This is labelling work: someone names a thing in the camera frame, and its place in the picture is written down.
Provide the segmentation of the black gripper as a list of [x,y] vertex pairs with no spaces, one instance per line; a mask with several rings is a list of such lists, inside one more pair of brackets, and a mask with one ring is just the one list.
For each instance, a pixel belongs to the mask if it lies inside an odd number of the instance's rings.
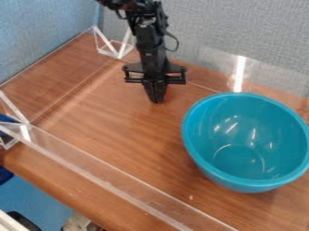
[[148,99],[155,103],[165,101],[167,84],[186,83],[186,68],[167,59],[162,46],[146,48],[136,46],[140,61],[123,66],[124,80],[142,83]]

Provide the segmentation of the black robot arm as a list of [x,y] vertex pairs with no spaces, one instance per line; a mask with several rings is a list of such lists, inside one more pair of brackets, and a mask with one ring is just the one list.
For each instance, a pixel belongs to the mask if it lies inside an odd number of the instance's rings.
[[116,12],[118,18],[128,22],[136,39],[140,61],[124,65],[124,80],[143,85],[154,103],[165,101],[167,86],[186,84],[186,68],[167,59],[165,38],[178,38],[167,31],[167,15],[158,0],[95,0]]

